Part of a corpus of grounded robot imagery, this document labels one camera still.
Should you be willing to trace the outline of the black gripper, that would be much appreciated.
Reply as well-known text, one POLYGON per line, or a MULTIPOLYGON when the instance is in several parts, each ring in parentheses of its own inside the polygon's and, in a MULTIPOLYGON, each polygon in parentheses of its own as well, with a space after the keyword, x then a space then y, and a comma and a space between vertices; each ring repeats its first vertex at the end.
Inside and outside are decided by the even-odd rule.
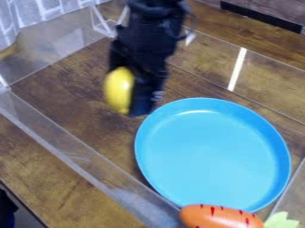
POLYGON ((137 75, 129 115, 151 113, 163 98, 169 76, 166 59, 174 54, 182 22, 192 12, 184 0, 126 0, 130 10, 127 25, 117 25, 110 48, 110 67, 129 67, 137 75))

